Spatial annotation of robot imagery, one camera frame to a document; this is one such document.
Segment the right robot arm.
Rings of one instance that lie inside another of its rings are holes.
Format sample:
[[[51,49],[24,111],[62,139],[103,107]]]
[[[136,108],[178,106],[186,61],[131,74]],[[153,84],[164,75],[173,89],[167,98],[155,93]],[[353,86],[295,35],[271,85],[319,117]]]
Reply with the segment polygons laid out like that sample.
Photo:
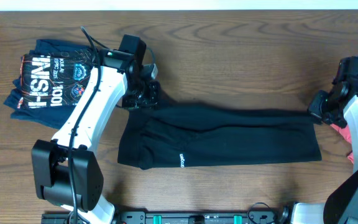
[[[358,223],[358,81],[345,82],[347,94],[334,94],[342,106],[343,117],[352,139],[354,173],[336,189],[325,203],[294,204],[290,223]]]

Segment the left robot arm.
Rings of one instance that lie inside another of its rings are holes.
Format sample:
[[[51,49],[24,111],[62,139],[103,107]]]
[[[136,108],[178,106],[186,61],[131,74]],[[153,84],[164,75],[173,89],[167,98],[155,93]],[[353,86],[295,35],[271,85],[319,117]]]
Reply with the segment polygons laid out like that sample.
[[[157,99],[155,63],[143,65],[141,55],[111,49],[101,49],[96,59],[70,117],[31,151],[37,197],[69,210],[60,223],[113,222],[115,207],[102,195],[99,140],[117,103],[130,110],[151,107]]]

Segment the folded navy printed t-shirt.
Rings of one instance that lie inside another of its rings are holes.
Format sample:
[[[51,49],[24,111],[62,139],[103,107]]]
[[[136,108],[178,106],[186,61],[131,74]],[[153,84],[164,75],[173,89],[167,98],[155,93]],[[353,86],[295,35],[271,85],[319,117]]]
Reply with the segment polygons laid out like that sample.
[[[96,66],[93,49],[39,39],[21,59],[21,74],[4,102],[14,110],[11,118],[60,129],[85,93]]]

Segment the black t-shirt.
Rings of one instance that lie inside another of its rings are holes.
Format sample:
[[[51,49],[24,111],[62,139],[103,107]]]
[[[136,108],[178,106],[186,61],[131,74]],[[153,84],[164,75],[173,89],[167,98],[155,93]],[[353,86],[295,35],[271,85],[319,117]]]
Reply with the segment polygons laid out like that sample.
[[[305,112],[163,103],[130,111],[117,161],[142,170],[320,161]]]

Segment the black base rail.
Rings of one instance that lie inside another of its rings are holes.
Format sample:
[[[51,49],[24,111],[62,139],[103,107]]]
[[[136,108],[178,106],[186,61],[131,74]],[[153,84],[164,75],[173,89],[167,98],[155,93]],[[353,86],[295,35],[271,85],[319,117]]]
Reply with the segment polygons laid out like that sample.
[[[270,211],[249,213],[145,213],[116,214],[112,224],[279,224],[288,223],[289,215],[279,217]]]

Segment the red printed t-shirt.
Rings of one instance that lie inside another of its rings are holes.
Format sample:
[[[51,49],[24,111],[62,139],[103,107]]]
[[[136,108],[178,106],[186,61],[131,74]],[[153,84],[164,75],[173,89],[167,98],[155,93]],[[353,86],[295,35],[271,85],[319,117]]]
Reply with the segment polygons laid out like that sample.
[[[345,128],[340,128],[335,124],[331,124],[330,127],[332,127],[335,131],[337,131],[344,138],[345,141],[347,141],[349,144],[352,144],[351,132],[348,126],[346,126]],[[353,152],[350,152],[347,155],[347,158],[350,160],[352,164],[354,163]]]

